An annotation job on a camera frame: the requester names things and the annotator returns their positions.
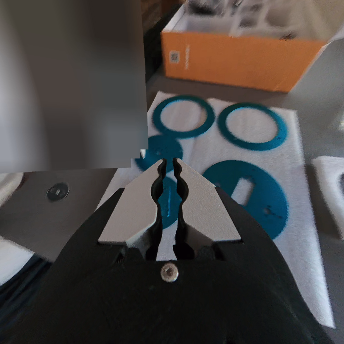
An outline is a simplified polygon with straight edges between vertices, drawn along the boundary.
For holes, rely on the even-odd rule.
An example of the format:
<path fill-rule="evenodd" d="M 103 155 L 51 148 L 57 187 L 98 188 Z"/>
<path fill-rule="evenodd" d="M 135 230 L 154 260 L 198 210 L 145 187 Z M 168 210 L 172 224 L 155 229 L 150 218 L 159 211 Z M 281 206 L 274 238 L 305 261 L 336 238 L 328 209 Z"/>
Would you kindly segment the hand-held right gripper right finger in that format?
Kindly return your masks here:
<path fill-rule="evenodd" d="M 180 158 L 173 158 L 181 198 L 173 251 L 177 260 L 192 260 L 204 247 L 242 239 L 216 186 Z"/>

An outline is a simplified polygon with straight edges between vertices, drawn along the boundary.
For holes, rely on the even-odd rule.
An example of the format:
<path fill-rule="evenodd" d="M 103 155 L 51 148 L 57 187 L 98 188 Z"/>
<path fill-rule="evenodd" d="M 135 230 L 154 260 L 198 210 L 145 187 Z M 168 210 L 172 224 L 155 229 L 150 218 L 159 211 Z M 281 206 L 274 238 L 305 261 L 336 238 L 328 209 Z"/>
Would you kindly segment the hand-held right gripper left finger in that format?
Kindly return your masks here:
<path fill-rule="evenodd" d="M 166 166 L 166 159 L 158 160 L 123 189 L 98 243 L 136 248 L 144 259 L 156 260 L 163 230 L 158 199 Z"/>

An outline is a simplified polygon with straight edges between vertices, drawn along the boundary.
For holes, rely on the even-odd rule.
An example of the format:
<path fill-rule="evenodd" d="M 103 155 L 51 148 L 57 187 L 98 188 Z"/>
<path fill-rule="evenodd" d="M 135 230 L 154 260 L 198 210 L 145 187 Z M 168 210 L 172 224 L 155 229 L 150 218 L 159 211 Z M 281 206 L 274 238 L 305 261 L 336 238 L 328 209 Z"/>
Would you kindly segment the blue disc with bracket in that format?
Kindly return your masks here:
<path fill-rule="evenodd" d="M 170 227 L 178 220 L 181 198 L 177 193 L 177 183 L 169 178 L 163 179 L 163 193 L 158 199 L 161 208 L 163 230 Z"/>

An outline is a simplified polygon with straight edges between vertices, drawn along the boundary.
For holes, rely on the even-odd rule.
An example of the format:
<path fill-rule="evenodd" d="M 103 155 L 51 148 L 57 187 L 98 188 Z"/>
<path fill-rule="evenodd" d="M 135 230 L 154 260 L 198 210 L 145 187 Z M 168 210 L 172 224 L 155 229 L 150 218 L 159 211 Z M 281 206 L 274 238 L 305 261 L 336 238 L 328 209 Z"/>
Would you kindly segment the grey desk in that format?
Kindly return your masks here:
<path fill-rule="evenodd" d="M 343 110 L 343 52 L 343 39 L 332 42 L 288 94 L 171 79 L 164 75 L 162 66 L 147 82 L 148 105 L 162 91 L 222 101 L 251 101 L 297 112 L 305 174 L 334 320 L 333 328 L 324 326 L 324 329 L 335 343 L 343 343 L 343 241 L 321 194 L 311 160 L 325 155 L 343 157 L 343 134 L 334 128 Z"/>

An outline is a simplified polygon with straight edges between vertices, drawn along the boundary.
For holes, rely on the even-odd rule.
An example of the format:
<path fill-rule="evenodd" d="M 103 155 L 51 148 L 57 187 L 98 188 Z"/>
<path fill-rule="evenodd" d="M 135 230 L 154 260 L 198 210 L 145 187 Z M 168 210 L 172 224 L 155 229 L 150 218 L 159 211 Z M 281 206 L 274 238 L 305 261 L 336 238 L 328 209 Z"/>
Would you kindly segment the small blue perforated disc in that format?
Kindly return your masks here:
<path fill-rule="evenodd" d="M 173 158 L 183 158 L 183 148 L 181 144 L 171 136 L 154 135 L 148 138 L 148 149 L 145 157 L 135 159 L 135 163 L 142 171 L 147 170 L 160 159 L 166 159 L 166 173 L 173 170 Z"/>

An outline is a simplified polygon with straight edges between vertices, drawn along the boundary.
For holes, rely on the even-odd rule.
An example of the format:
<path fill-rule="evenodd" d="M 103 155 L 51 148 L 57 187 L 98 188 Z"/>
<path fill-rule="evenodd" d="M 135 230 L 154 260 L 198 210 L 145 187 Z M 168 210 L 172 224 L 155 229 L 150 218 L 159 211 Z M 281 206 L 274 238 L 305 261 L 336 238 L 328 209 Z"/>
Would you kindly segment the large blue disc rectangular cutout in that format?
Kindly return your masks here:
<path fill-rule="evenodd" d="M 286 196 L 265 170 L 248 162 L 226 160 L 210 166 L 203 176 L 240 204 L 271 239 L 284 230 L 289 213 Z"/>

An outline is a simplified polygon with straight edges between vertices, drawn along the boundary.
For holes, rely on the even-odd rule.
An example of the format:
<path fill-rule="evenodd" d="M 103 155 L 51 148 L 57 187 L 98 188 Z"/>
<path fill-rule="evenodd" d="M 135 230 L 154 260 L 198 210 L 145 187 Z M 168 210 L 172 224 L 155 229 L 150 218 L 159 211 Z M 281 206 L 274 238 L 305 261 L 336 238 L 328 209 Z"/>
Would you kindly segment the white foam sheet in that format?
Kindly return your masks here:
<path fill-rule="evenodd" d="M 156 128 L 153 112 L 174 94 L 158 91 L 148 116 L 148 136 L 166 135 Z M 201 98 L 191 101 L 178 99 L 161 113 L 164 126 L 174 131 L 193 131 L 190 138 L 175 138 L 183 148 L 183 161 L 203 174 L 210 166 L 226 160 L 240 160 L 258 166 L 269 173 L 281 186 L 289 206 L 288 220 L 281 234 L 273 239 L 284 256 L 298 288 L 315 318 L 328 327 L 334 327 L 333 312 L 325 279 L 318 234 L 305 174 L 299 120 L 295 110 L 271 107 L 283 120 L 281 129 L 286 139 L 272 150 L 254 151 L 228 141 L 218 126 L 223 109 L 234 104 L 215 98 L 205 102 L 212 107 L 212 126 L 201 133 L 198 127 L 207 121 L 207 110 L 200 105 Z"/>

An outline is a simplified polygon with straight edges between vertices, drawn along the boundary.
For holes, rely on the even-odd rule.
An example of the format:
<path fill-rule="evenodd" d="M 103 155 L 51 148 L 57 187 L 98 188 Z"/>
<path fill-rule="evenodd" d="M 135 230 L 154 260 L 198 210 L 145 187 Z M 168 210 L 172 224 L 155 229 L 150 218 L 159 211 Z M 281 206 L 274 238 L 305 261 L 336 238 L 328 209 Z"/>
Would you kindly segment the grey laptop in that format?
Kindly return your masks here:
<path fill-rule="evenodd" d="M 96 210 L 117 169 L 25 173 L 1 207 L 1 236 L 53 262 Z"/>

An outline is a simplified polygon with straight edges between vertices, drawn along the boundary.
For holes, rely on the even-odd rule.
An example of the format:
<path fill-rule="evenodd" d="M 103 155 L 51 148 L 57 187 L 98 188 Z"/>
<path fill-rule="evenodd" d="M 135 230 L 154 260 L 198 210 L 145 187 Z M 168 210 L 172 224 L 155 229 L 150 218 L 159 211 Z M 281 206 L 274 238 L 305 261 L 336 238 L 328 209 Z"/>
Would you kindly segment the white foam block round hole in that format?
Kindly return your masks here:
<path fill-rule="evenodd" d="M 337 225 L 340 239 L 344 239 L 344 193 L 341 185 L 344 158 L 319 156 L 311 161 L 320 191 Z"/>

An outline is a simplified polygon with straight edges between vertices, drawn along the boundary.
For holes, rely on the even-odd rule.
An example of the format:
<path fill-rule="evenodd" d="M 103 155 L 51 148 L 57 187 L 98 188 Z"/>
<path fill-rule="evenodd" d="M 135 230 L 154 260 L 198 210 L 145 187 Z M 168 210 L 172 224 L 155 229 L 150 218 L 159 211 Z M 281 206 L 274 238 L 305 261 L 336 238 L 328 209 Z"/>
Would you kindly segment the person's white shirt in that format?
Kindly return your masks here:
<path fill-rule="evenodd" d="M 9 201 L 22 185 L 24 173 L 0 174 L 0 208 Z M 33 256 L 33 252 L 13 241 L 0 236 L 0 285 L 2 286 L 16 275 Z"/>

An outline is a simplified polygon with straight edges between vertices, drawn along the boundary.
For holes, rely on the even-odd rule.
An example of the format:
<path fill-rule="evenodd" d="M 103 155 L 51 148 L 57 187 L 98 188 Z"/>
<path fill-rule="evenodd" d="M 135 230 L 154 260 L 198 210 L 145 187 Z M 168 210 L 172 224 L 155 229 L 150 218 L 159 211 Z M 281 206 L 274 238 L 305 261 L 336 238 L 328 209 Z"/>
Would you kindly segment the orange cardboard box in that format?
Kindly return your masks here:
<path fill-rule="evenodd" d="M 343 26 L 329 41 L 174 30 L 184 10 L 183 3 L 161 32 L 170 78 L 289 93 L 329 44 L 343 38 Z"/>

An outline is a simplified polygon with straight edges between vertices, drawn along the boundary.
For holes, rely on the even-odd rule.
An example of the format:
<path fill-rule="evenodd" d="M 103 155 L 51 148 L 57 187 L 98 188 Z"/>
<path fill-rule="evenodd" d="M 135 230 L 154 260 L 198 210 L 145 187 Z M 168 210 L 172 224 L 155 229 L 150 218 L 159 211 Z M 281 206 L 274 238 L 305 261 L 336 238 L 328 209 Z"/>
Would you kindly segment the brown wooden furniture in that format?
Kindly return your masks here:
<path fill-rule="evenodd" d="M 143 32 L 152 28 L 174 5 L 183 3 L 185 0 L 141 0 Z"/>

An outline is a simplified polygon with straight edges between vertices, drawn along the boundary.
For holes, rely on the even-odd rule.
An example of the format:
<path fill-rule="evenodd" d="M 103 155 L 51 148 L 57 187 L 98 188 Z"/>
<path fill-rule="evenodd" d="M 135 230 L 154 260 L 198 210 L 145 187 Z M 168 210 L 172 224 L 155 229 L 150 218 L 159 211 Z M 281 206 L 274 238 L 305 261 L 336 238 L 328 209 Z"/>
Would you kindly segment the person's dark pants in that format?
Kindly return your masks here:
<path fill-rule="evenodd" d="M 52 262 L 34 254 L 0 287 L 0 343 L 11 343 L 14 327 L 35 299 Z"/>

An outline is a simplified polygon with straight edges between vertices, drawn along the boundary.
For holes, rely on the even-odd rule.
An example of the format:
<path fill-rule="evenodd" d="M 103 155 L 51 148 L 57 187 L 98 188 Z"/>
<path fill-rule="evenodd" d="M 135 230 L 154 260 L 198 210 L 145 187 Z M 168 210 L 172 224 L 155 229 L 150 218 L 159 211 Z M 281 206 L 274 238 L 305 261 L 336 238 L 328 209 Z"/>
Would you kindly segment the white foam insert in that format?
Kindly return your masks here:
<path fill-rule="evenodd" d="M 174 30 L 329 41 L 343 26 L 344 1 L 185 1 Z"/>

